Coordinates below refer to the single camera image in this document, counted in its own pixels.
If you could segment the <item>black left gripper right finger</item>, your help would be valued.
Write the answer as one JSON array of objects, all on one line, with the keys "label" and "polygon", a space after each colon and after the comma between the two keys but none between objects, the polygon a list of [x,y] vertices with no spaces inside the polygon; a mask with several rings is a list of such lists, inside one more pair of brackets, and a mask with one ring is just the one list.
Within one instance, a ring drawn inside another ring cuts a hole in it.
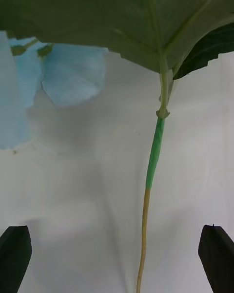
[{"label": "black left gripper right finger", "polygon": [[234,242],[222,227],[203,227],[198,256],[212,291],[234,293]]}]

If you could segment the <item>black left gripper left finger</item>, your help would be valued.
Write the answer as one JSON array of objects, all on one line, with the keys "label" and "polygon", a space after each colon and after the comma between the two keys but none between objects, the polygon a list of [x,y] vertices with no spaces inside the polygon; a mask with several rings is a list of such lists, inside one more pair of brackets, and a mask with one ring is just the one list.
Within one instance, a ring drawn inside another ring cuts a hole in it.
[{"label": "black left gripper left finger", "polygon": [[0,292],[18,292],[32,255],[27,226],[8,227],[0,237]]}]

